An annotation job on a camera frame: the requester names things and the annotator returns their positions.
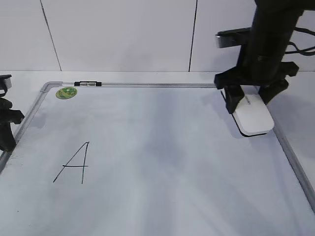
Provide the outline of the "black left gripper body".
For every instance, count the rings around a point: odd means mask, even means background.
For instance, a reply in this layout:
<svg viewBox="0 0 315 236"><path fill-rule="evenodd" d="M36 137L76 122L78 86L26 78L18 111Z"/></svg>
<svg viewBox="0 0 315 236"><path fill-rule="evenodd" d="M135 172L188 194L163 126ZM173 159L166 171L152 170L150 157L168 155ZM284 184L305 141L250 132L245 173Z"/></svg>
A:
<svg viewBox="0 0 315 236"><path fill-rule="evenodd" d="M16 146L11 123L20 124L24 115L20 110L12 110L12 103L4 98L0 99L0 149L12 151Z"/></svg>

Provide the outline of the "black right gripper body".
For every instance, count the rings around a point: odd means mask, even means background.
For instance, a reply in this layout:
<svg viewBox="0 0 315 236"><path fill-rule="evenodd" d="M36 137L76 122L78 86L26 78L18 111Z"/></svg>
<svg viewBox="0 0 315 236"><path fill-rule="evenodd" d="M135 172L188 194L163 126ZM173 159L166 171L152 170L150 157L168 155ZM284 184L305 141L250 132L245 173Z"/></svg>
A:
<svg viewBox="0 0 315 236"><path fill-rule="evenodd" d="M299 70L292 61L282 62L279 55L251 55L251 52L248 45L241 46L236 66L215 75L217 89L236 85L269 86L286 76L296 76Z"/></svg>

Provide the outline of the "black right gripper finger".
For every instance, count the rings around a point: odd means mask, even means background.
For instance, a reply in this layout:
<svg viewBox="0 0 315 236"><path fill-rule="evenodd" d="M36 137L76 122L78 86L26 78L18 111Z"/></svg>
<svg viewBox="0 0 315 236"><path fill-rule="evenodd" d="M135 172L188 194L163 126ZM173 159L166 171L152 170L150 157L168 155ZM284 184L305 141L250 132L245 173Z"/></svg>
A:
<svg viewBox="0 0 315 236"><path fill-rule="evenodd" d="M275 96L286 90L288 86L289 83L286 79L278 80L269 86L260 87L258 94L264 104L267 105Z"/></svg>
<svg viewBox="0 0 315 236"><path fill-rule="evenodd" d="M240 85L229 85L224 87L226 109L229 114L233 114L239 102L245 94Z"/></svg>

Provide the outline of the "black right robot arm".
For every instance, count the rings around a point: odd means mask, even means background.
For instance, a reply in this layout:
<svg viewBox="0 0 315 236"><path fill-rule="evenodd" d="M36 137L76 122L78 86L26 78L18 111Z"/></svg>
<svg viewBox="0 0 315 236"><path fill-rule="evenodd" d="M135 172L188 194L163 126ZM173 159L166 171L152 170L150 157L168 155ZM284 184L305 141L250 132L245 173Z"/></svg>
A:
<svg viewBox="0 0 315 236"><path fill-rule="evenodd" d="M292 61L283 62L294 31L314 35L296 26L304 11L315 9L313 0L257 0L250 28L219 31L219 48L240 46L235 67L216 74L214 84L225 92L226 108L234 113L245 94L242 86L258 86L264 104L288 88L286 76L296 76L299 67Z"/></svg>

